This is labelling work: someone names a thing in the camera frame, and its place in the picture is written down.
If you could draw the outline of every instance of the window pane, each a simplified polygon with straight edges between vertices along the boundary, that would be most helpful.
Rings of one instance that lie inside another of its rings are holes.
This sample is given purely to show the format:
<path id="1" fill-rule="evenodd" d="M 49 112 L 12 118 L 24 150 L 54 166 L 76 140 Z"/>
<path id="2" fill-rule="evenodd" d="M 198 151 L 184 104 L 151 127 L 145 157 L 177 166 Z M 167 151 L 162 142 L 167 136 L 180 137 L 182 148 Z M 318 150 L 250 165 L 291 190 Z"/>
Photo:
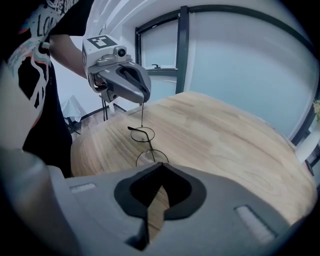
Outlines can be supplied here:
<path id="1" fill-rule="evenodd" d="M 312 104 L 315 57 L 267 22 L 234 13 L 191 13 L 185 89 L 252 113 L 292 139 Z"/>
<path id="2" fill-rule="evenodd" d="M 154 27 L 141 35 L 142 66 L 153 69 L 175 68 L 177 55 L 178 20 Z"/>
<path id="3" fill-rule="evenodd" d="M 151 75 L 151 96 L 148 103 L 176 94 L 177 78 L 174 76 Z"/>

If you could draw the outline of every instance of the white vase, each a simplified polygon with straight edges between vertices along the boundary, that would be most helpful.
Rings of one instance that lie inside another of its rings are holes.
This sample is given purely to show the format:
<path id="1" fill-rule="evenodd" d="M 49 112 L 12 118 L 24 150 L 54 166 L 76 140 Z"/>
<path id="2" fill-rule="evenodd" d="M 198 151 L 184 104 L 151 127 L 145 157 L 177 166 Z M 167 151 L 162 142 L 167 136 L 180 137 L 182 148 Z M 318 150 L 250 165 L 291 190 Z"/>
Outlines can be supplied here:
<path id="1" fill-rule="evenodd" d="M 305 140 L 295 148 L 295 155 L 300 163 L 303 163 L 315 150 L 320 140 L 320 123 L 316 123 L 315 129 Z"/>

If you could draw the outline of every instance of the wooden tabletop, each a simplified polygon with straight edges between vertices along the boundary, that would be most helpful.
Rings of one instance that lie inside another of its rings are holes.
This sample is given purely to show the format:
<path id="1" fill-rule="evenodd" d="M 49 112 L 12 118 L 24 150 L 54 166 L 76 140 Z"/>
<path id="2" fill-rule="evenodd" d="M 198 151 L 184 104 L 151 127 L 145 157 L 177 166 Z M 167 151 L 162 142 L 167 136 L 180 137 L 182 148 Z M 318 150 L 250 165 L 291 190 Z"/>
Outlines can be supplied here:
<path id="1" fill-rule="evenodd" d="M 136 166 L 148 143 L 131 138 L 142 107 L 118 114 L 79 136 L 71 148 L 77 176 Z M 234 180 L 293 224 L 313 208 L 314 179 L 294 146 L 263 120 L 209 96 L 184 92 L 144 106 L 143 126 L 155 132 L 154 149 L 170 163 Z"/>

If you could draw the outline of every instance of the person's forearm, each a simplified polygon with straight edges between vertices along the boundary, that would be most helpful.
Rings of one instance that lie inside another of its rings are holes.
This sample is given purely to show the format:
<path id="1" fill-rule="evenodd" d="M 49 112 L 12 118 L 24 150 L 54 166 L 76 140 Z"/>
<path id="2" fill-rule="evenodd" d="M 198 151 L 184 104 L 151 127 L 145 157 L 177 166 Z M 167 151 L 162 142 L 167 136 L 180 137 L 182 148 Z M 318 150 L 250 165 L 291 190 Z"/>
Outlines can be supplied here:
<path id="1" fill-rule="evenodd" d="M 82 52 L 67 34 L 50 36 L 50 55 L 61 65 L 87 79 L 82 63 Z"/>

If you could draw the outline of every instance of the black t-shirt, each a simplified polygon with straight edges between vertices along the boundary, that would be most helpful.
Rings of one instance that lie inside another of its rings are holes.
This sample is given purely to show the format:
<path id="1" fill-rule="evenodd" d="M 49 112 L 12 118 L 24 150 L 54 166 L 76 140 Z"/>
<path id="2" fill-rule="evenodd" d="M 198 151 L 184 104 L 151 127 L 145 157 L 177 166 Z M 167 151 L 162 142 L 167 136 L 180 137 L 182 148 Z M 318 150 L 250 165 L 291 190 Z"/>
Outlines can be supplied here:
<path id="1" fill-rule="evenodd" d="M 35 108 L 42 110 L 23 150 L 37 155 L 47 165 L 59 167 L 66 178 L 71 176 L 72 138 L 60 107 L 49 39 L 50 35 L 83 36 L 93 1 L 43 2 L 20 28 L 15 45 L 11 45 L 15 50 L 7 58 L 9 66 L 16 70 L 21 90 Z M 58 23 L 52 28 L 55 20 Z M 25 55 L 19 62 L 19 51 L 23 50 Z"/>

